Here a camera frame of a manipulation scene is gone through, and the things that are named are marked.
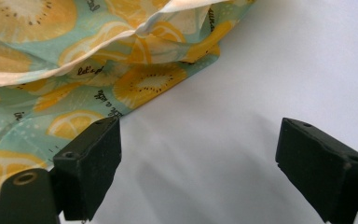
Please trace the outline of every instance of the white surface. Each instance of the white surface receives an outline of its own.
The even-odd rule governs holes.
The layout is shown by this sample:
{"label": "white surface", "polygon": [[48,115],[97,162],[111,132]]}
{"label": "white surface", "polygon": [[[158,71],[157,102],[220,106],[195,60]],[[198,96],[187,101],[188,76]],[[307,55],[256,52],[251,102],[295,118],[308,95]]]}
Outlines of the white surface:
{"label": "white surface", "polygon": [[122,119],[91,223],[323,223],[274,156],[283,117],[358,150],[358,2],[259,0],[221,50]]}

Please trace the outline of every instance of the clamp jaw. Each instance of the clamp jaw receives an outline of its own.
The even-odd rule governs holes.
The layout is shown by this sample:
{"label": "clamp jaw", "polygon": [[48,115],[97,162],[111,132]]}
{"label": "clamp jaw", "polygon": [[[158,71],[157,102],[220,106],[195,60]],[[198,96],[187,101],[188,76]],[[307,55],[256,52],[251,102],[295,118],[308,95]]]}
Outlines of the clamp jaw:
{"label": "clamp jaw", "polygon": [[283,119],[275,160],[324,222],[353,223],[357,151],[308,123]]}
{"label": "clamp jaw", "polygon": [[57,224],[92,220],[121,162],[117,118],[101,119],[58,152],[54,168],[8,178],[0,192],[0,224]]}

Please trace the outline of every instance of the lemon print fabric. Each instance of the lemon print fabric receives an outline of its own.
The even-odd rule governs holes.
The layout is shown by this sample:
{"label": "lemon print fabric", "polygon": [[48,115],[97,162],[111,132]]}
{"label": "lemon print fabric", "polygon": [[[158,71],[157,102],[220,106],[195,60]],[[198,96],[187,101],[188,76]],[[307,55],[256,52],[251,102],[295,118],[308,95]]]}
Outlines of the lemon print fabric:
{"label": "lemon print fabric", "polygon": [[139,65],[131,69],[113,88],[116,98],[133,109],[162,94],[187,77],[186,71],[174,63]]}
{"label": "lemon print fabric", "polygon": [[48,40],[69,32],[75,23],[73,0],[0,0],[0,41]]}
{"label": "lemon print fabric", "polygon": [[88,110],[77,110],[63,114],[48,126],[47,134],[74,139],[98,119],[103,119],[103,115]]}
{"label": "lemon print fabric", "polygon": [[34,155],[0,150],[0,186],[12,175],[35,167],[46,168],[46,164]]}
{"label": "lemon print fabric", "polygon": [[0,45],[0,72],[28,72],[30,65],[25,53]]}
{"label": "lemon print fabric", "polygon": [[152,14],[163,8],[169,0],[105,0],[109,11],[136,28]]}
{"label": "lemon print fabric", "polygon": [[215,62],[253,0],[0,0],[0,185]]}

